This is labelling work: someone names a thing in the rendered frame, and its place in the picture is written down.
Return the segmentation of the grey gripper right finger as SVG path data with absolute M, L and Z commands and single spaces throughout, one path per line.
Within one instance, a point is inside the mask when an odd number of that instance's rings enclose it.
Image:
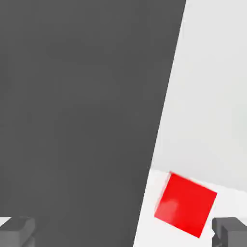
M 213 218 L 212 247 L 247 247 L 247 225 L 236 217 Z

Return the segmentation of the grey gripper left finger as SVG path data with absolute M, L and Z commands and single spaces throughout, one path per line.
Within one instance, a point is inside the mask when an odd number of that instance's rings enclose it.
M 34 218 L 12 217 L 0 226 L 0 247 L 35 247 Z

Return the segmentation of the small red cube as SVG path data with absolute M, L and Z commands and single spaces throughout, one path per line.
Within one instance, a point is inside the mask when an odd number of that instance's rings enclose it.
M 169 172 L 154 217 L 199 238 L 216 197 L 215 191 Z

